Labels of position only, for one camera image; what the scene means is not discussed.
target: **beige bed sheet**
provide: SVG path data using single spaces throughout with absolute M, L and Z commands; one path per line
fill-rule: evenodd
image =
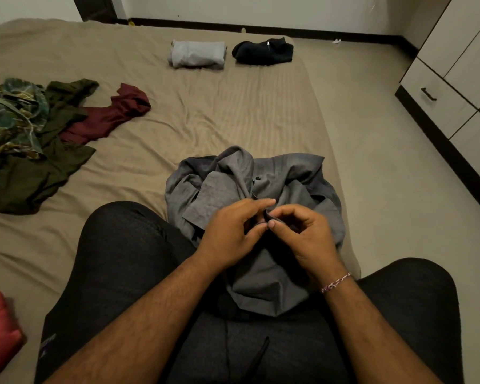
M 234 144 L 255 158 L 320 154 L 346 218 L 333 150 L 298 49 L 292 63 L 271 67 L 236 65 L 231 56 L 237 43 L 267 38 L 59 20 L 0 26 L 0 83 L 6 77 L 43 85 L 94 79 L 100 87 L 85 104 L 108 106 L 124 82 L 145 91 L 153 106 L 146 116 L 91 142 L 94 156 L 37 214 L 0 214 L 0 290 L 13 302 L 28 337 L 0 384 L 32 382 L 44 316 L 64 290 L 90 213 L 108 202 L 131 200 L 166 216 L 166 179 L 188 156 L 218 154 Z M 167 64 L 172 39 L 224 40 L 225 70 L 172 70 Z M 348 236 L 342 256 L 359 276 Z

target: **person's left hand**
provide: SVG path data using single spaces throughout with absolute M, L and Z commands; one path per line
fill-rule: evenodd
M 264 221 L 262 212 L 275 204 L 275 199 L 243 199 L 217 211 L 206 227 L 194 256 L 205 260 L 217 272 L 236 264 L 249 253 L 267 230 L 265 222 L 245 234 L 245 223 L 255 215 Z

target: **green plaid shirt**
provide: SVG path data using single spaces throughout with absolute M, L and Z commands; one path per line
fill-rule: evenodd
M 45 126 L 49 112 L 42 86 L 7 78 L 0 85 L 0 154 L 40 158 L 43 151 L 35 134 Z

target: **tile floor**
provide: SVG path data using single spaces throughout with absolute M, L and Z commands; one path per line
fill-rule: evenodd
M 388 45 L 295 44 L 331 137 L 363 274 L 403 257 L 448 270 L 465 381 L 480 384 L 480 206 L 394 96 L 410 60 Z

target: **forearm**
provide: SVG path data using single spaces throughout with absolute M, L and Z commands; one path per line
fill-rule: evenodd
M 320 282 L 346 274 L 339 262 Z M 324 293 L 360 383 L 439 383 L 435 374 L 384 319 L 352 278 Z
M 188 258 L 71 357 L 46 383 L 156 382 L 219 270 Z

